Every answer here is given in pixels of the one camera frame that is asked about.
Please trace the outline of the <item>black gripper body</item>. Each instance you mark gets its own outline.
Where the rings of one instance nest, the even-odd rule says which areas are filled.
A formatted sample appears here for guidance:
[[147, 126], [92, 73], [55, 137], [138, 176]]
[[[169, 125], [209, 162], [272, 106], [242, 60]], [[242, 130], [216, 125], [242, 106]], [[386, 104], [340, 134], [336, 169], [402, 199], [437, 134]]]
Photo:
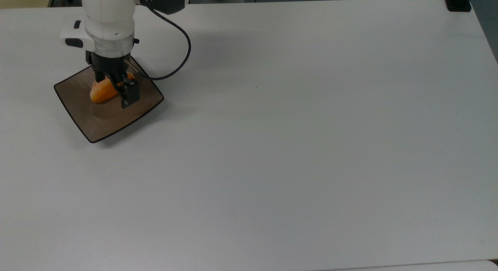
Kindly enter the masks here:
[[131, 60], [130, 53], [118, 58], [107, 58], [94, 52], [86, 51], [86, 62], [92, 69], [101, 69], [106, 77], [110, 76], [111, 80], [120, 80], [119, 76], [127, 73], [127, 61]]

